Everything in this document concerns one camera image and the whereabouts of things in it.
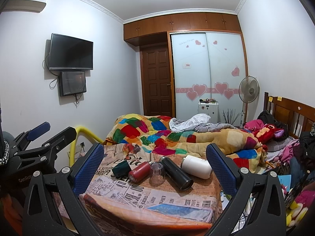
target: electric fan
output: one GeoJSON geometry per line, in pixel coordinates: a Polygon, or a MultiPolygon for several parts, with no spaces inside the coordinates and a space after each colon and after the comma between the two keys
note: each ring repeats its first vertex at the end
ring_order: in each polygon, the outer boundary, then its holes
{"type": "MultiPolygon", "coordinates": [[[[241,81],[238,88],[238,94],[244,104],[252,103],[258,97],[258,93],[259,93],[259,84],[256,78],[252,76],[247,76],[241,81]]],[[[243,115],[244,115],[243,111],[244,111],[244,106],[242,109],[240,127],[242,127],[242,124],[243,124],[243,115]]]]}

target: blue gripper pad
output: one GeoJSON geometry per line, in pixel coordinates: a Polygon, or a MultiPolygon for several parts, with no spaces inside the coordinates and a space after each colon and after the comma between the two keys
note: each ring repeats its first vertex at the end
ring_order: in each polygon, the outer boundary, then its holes
{"type": "Polygon", "coordinates": [[[85,156],[80,157],[72,166],[73,192],[78,197],[86,192],[96,170],[104,158],[104,146],[94,144],[85,156]]]}
{"type": "Polygon", "coordinates": [[[224,193],[234,197],[240,182],[237,165],[231,158],[226,157],[216,144],[207,146],[206,157],[224,193]]]}
{"type": "Polygon", "coordinates": [[[41,125],[38,125],[36,128],[30,130],[27,134],[26,139],[28,141],[34,141],[35,139],[38,139],[41,135],[45,134],[48,131],[50,131],[50,124],[45,121],[41,125]]]}

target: yellow railing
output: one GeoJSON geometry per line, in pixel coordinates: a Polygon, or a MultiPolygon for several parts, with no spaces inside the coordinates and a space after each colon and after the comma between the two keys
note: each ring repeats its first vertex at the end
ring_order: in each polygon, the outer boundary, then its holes
{"type": "Polygon", "coordinates": [[[92,131],[88,130],[87,128],[85,128],[83,126],[77,127],[76,131],[77,131],[77,137],[71,143],[71,146],[70,146],[70,159],[69,159],[70,167],[74,164],[74,155],[75,155],[75,150],[76,150],[76,143],[77,143],[77,140],[78,140],[80,132],[83,132],[83,133],[87,134],[88,136],[90,136],[91,138],[94,138],[97,142],[100,142],[101,144],[104,142],[98,136],[96,136],[92,131]]]}

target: wooden door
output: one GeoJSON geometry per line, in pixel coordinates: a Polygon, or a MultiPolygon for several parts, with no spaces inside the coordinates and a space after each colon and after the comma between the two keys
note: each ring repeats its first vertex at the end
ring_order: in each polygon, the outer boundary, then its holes
{"type": "Polygon", "coordinates": [[[173,30],[171,15],[154,17],[154,32],[155,33],[166,32],[166,31],[171,31],[171,30],[173,30]]]}
{"type": "Polygon", "coordinates": [[[241,27],[239,25],[237,15],[223,14],[223,19],[225,22],[226,30],[239,31],[239,32],[241,31],[241,27]]]}
{"type": "Polygon", "coordinates": [[[205,12],[188,13],[191,29],[209,29],[205,12]]]}
{"type": "Polygon", "coordinates": [[[167,45],[141,49],[144,115],[172,117],[170,59],[167,45]]]}
{"type": "Polygon", "coordinates": [[[225,24],[221,13],[208,12],[206,15],[209,29],[225,30],[225,24]]]}
{"type": "Polygon", "coordinates": [[[171,18],[173,30],[191,29],[188,13],[172,14],[171,18]]]}
{"type": "Polygon", "coordinates": [[[138,21],[139,36],[154,33],[154,19],[146,18],[138,21]]]}
{"type": "Polygon", "coordinates": [[[123,39],[127,40],[138,36],[138,21],[123,25],[123,39]]]}

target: white suitcase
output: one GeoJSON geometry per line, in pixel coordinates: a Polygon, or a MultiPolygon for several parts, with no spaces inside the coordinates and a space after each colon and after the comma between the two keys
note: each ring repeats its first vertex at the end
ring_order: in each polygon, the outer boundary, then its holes
{"type": "Polygon", "coordinates": [[[209,115],[211,123],[218,123],[219,103],[198,103],[198,113],[209,115]]]}

